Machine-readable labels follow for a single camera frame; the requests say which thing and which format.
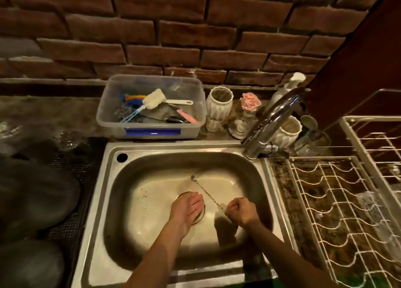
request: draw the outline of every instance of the person's left hand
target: person's left hand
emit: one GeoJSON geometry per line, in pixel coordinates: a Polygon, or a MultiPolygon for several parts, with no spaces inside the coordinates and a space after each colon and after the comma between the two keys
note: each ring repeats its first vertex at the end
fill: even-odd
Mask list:
{"type": "Polygon", "coordinates": [[[191,228],[192,222],[202,211],[204,201],[203,195],[198,192],[188,192],[181,195],[171,205],[169,221],[174,222],[182,231],[184,238],[191,228]]]}

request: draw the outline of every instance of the white ceramic vase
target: white ceramic vase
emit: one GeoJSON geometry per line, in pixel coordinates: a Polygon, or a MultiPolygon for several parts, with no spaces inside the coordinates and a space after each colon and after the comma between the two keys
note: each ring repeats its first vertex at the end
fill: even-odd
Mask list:
{"type": "Polygon", "coordinates": [[[302,131],[301,123],[294,116],[289,116],[282,126],[273,134],[270,141],[285,149],[293,143],[302,131]]]}
{"type": "Polygon", "coordinates": [[[209,131],[217,131],[221,122],[227,118],[233,106],[233,92],[224,86],[217,86],[210,91],[206,99],[207,123],[209,131]]]}

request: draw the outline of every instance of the faucet spout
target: faucet spout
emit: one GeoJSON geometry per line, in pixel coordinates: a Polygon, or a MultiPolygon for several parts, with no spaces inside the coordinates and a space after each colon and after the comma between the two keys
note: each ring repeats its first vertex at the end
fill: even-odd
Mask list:
{"type": "Polygon", "coordinates": [[[251,128],[247,136],[241,141],[245,148],[244,155],[250,160],[255,160],[269,144],[270,138],[278,128],[292,114],[296,103],[303,100],[310,91],[305,87],[297,87],[281,97],[271,108],[267,110],[257,123],[251,128]]]}

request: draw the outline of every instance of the drain strainer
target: drain strainer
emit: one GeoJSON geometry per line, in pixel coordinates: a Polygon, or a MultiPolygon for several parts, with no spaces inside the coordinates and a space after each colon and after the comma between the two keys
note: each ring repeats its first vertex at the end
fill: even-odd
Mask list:
{"type": "MultiPolygon", "coordinates": [[[[184,192],[184,193],[178,195],[178,197],[176,198],[176,200],[179,199],[179,198],[180,198],[183,194],[185,194],[185,193],[189,193],[189,191],[188,191],[188,192],[184,192]]],[[[192,222],[192,225],[191,225],[191,226],[196,225],[198,222],[201,221],[201,219],[203,219],[204,209],[205,209],[205,205],[203,205],[202,211],[201,211],[201,212],[199,213],[199,215],[194,219],[194,221],[192,222]]]]}

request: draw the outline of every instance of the white bottle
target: white bottle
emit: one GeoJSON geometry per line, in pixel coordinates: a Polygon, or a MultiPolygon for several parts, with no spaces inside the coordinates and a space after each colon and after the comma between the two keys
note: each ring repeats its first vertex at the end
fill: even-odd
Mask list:
{"type": "Polygon", "coordinates": [[[273,94],[273,97],[270,99],[268,103],[268,107],[266,109],[271,108],[274,103],[276,103],[282,96],[288,93],[290,90],[296,88],[299,83],[304,82],[306,76],[303,73],[294,73],[291,79],[286,83],[283,87],[281,87],[278,91],[273,94]]]}

